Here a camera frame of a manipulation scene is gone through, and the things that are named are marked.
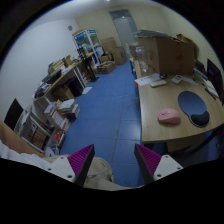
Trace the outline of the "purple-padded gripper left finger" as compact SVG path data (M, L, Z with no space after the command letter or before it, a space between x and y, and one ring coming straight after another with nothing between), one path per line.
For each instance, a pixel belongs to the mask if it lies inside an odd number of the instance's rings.
M83 186L95 155L94 145L86 146L68 157L59 156L47 171L78 186Z

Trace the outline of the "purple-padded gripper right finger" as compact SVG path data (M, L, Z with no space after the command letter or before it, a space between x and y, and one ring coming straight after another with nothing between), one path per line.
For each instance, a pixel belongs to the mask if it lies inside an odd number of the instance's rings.
M146 184L182 169L182 166L168 154L161 156L139 144L135 145L134 154Z

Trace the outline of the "person's forearm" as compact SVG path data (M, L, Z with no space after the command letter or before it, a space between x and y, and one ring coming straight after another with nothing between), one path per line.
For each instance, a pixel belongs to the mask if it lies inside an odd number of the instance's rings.
M44 155L29 146L23 139L21 139L10 127L8 127L2 120L0 120L0 140L9 149L16 151L19 154L35 154L40 158Z

